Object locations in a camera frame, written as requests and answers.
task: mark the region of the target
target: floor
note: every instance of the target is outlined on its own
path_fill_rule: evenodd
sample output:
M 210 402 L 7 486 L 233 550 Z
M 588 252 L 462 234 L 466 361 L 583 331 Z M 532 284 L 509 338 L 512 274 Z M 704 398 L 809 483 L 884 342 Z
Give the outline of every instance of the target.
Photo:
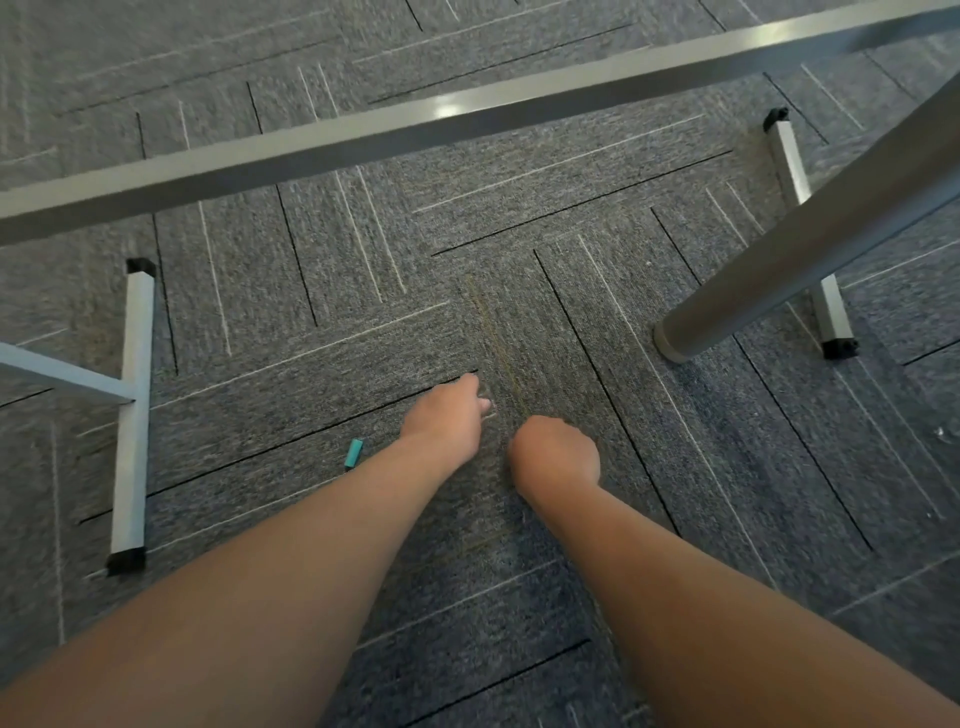
M 0 186 L 830 5 L 2 0 Z M 680 367 L 649 335 L 783 215 L 768 109 L 820 184 L 960 68 L 958 41 L 0 248 L 0 340 L 108 374 L 124 257 L 161 272 L 144 573 L 102 571 L 115 413 L 0 383 L 0 684 L 472 370 L 480 455 L 400 552 L 323 725 L 652 724 L 510 486 L 532 412 L 597 440 L 606 488 L 960 699 L 960 206 L 839 273 L 856 359 L 819 356 L 806 296 Z

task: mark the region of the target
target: metal table frame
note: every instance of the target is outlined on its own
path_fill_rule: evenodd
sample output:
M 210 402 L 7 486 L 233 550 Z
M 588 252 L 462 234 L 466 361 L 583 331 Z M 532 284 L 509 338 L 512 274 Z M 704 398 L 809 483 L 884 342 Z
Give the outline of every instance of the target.
M 960 0 L 875 0 L 33 184 L 0 194 L 0 245 L 957 27 Z M 771 143 L 795 206 L 657 323 L 660 352 L 686 361 L 809 287 L 825 345 L 849 353 L 852 333 L 832 274 L 960 195 L 958 110 L 960 76 L 810 196 L 792 132 L 775 119 Z M 117 451 L 111 559 L 118 569 L 143 560 L 150 351 L 142 338 L 152 318 L 144 318 L 145 287 L 133 305 L 130 290 L 123 380 L 80 376 L 47 357 L 0 348 L 0 361 L 20 374 L 130 400 L 121 405 Z M 119 553 L 134 557 L 115 559 Z

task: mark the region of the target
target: hand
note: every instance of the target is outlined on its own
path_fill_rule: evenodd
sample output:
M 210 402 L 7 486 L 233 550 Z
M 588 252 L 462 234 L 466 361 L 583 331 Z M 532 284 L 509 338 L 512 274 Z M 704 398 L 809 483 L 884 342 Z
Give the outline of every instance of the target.
M 587 435 L 563 420 L 534 415 L 508 448 L 516 489 L 538 512 L 570 488 L 600 483 L 600 453 Z
M 480 379 L 465 374 L 452 384 L 439 384 L 414 404 L 403 420 L 400 438 L 421 437 L 450 457 L 456 470 L 480 448 L 480 417 L 490 400 L 477 397 Z

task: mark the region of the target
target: black end cap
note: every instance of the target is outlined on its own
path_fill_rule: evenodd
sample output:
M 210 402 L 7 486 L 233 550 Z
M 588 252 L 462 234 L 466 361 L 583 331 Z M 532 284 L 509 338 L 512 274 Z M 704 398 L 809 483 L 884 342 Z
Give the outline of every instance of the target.
M 770 109 L 770 113 L 767 114 L 767 118 L 763 120 L 763 132 L 767 133 L 770 131 L 771 127 L 776 124 L 778 121 L 788 121 L 790 119 L 790 109 L 787 107 L 779 107 L 778 109 Z
M 824 359 L 849 359 L 856 356 L 860 348 L 856 339 L 830 339 L 821 346 L 824 349 Z
M 147 548 L 138 546 L 126 551 L 111 553 L 107 558 L 107 576 L 121 573 L 135 573 L 147 568 Z
M 127 275 L 131 273 L 146 273 L 150 278 L 156 278 L 156 266 L 154 262 L 145 257 L 127 258 Z

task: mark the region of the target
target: forearm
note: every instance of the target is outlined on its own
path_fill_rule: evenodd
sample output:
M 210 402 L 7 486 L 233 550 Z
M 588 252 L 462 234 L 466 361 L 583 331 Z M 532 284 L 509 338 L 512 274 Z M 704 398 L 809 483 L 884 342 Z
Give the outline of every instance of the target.
M 454 467 L 398 440 L 62 648 L 0 698 L 5 724 L 312 724 Z
M 599 488 L 540 504 L 660 719 L 701 725 L 955 725 L 960 709 L 795 602 Z

